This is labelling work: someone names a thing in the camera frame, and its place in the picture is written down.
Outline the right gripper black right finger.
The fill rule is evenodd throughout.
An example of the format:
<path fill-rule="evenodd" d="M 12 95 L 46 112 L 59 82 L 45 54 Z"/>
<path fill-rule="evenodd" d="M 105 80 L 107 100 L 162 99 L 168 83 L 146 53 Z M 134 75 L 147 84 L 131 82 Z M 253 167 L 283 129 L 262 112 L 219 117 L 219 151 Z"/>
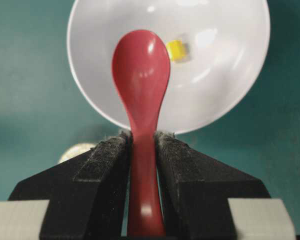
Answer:
<path fill-rule="evenodd" d="M 154 135 L 166 233 L 180 240 L 295 240 L 264 183 L 175 138 Z"/>

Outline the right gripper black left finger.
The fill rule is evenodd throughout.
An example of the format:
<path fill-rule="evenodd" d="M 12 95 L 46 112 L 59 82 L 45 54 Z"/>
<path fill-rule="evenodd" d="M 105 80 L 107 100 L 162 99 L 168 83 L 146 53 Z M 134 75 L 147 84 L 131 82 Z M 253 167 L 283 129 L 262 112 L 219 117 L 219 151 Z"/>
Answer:
<path fill-rule="evenodd" d="M 20 181 L 0 201 L 0 240 L 121 239 L 131 144 L 123 131 Z"/>

